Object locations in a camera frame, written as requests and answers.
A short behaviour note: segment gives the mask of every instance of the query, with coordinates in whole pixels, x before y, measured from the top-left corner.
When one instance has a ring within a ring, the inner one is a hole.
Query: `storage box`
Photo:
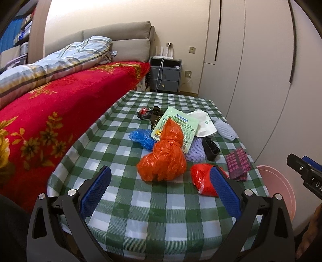
[[[25,65],[27,63],[27,54],[21,55],[11,61],[9,61],[5,67],[4,70],[8,70],[10,68],[20,66],[20,65]]]
[[[31,21],[29,24],[26,25],[26,27],[24,28],[25,32],[28,32],[28,30],[30,30],[30,27],[31,27],[32,23],[33,22]]]
[[[30,34],[30,29],[31,29],[31,26],[24,30],[24,36],[23,36],[23,38],[27,37],[27,35]]]
[[[26,43],[23,43],[20,47],[20,55],[24,55],[26,53],[28,53],[28,43],[29,42],[26,42]]]
[[[0,68],[5,67],[9,61],[17,58],[19,55],[20,46],[15,46],[0,53]]]

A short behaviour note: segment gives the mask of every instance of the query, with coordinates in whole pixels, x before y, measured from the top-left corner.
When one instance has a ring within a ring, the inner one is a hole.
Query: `nightstand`
[[[181,71],[182,71],[182,60],[165,59],[163,62],[163,72],[161,75],[162,68],[160,69],[159,79],[158,72],[161,65],[162,58],[150,57],[150,90],[155,91],[157,85],[158,91],[178,93],[180,87]]]

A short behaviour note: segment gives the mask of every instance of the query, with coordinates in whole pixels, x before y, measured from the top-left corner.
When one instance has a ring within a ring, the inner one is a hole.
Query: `electrical outlet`
[[[191,71],[186,71],[185,72],[185,77],[191,77],[192,76],[192,72]]]
[[[189,53],[195,54],[196,53],[196,48],[195,47],[189,47]]]

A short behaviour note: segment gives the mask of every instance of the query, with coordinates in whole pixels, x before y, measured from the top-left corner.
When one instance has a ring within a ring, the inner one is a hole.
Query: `red plastic bag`
[[[210,169],[213,167],[211,164],[196,164],[190,169],[190,174],[193,184],[197,187],[198,193],[210,197],[217,197],[218,194],[210,182]]]
[[[144,181],[171,180],[187,170],[187,162],[181,150],[183,144],[181,127],[168,119],[161,133],[160,141],[153,152],[144,156],[137,164],[137,170]]]

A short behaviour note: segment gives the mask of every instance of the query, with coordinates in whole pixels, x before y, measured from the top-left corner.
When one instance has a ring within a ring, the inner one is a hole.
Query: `screw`
[[[44,199],[46,197],[46,194],[45,193],[41,193],[38,198],[41,200],[41,199]]]
[[[247,196],[252,196],[253,195],[253,191],[251,191],[250,189],[246,189],[245,191],[244,191],[244,193],[245,193],[245,195],[247,195]]]
[[[275,195],[275,198],[276,198],[276,199],[278,199],[278,200],[281,200],[283,197],[282,197],[282,195],[281,195],[281,194],[278,194],[278,193],[277,193],[277,194]]]
[[[76,194],[76,190],[75,189],[71,189],[71,190],[68,191],[68,195],[70,195],[70,196],[73,196],[75,194]]]

